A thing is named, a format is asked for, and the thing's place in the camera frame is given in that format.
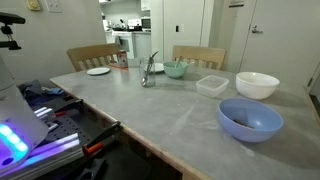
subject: plastic container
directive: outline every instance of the plastic container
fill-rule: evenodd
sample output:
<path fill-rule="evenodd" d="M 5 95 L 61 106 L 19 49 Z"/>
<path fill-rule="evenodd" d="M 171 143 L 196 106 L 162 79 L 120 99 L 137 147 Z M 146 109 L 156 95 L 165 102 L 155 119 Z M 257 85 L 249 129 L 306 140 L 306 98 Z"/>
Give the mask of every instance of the plastic container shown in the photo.
<path fill-rule="evenodd" d="M 229 79 L 210 75 L 196 83 L 197 92 L 201 95 L 214 98 L 226 89 L 228 83 Z"/>

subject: container lid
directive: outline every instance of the container lid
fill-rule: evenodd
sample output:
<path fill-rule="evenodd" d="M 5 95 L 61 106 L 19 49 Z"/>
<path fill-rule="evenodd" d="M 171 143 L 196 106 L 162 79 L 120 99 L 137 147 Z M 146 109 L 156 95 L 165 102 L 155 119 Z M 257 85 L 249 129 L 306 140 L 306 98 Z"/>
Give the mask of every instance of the container lid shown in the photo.
<path fill-rule="evenodd" d="M 226 78 L 222 78 L 219 76 L 207 76 L 199 81 L 197 81 L 197 86 L 201 86 L 203 88 L 207 88 L 207 89 L 216 89 L 219 88 L 221 86 L 225 86 L 226 84 L 229 83 L 229 79 Z"/>

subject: gray marble tabletop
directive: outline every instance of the gray marble tabletop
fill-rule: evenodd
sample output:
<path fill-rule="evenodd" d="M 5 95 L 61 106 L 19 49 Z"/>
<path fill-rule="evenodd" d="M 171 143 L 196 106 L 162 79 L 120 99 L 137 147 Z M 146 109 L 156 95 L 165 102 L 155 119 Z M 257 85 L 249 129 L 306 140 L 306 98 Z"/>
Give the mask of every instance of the gray marble tabletop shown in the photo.
<path fill-rule="evenodd" d="M 196 82 L 208 75 L 230 80 L 214 99 L 197 93 Z M 268 141 L 245 143 L 217 121 L 221 100 L 240 96 L 235 74 L 190 66 L 180 79 L 157 74 L 152 88 L 139 79 L 138 68 L 111 68 L 51 81 L 214 179 L 320 179 L 320 127 L 302 86 L 281 83 L 260 101 L 280 113 L 284 126 Z"/>

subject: chair backrest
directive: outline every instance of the chair backrest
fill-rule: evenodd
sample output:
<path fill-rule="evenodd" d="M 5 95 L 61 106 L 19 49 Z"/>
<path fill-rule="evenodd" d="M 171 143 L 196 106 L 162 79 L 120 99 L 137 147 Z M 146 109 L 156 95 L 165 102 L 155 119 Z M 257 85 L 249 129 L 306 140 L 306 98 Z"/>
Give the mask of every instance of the chair backrest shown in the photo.
<path fill-rule="evenodd" d="M 226 54 L 225 49 L 198 47 L 198 46 L 174 46 L 172 60 L 182 57 L 184 62 L 194 60 L 196 66 L 220 70 Z"/>
<path fill-rule="evenodd" d="M 68 49 L 67 54 L 74 69 L 82 71 L 115 62 L 113 55 L 119 50 L 120 47 L 113 43 Z"/>

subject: plate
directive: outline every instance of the plate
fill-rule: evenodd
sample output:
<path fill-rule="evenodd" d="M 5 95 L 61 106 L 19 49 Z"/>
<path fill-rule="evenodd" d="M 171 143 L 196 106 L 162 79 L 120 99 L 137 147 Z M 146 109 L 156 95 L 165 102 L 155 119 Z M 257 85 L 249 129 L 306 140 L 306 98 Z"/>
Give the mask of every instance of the plate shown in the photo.
<path fill-rule="evenodd" d="M 110 71 L 110 69 L 107 67 L 99 67 L 99 68 L 93 68 L 93 69 L 88 70 L 87 74 L 89 74 L 91 76 L 95 76 L 95 75 L 105 74 L 109 71 Z"/>
<path fill-rule="evenodd" d="M 154 68 L 154 71 L 155 72 L 162 72 L 164 71 L 163 69 L 163 64 L 162 63 L 154 63 L 155 65 L 155 68 Z"/>

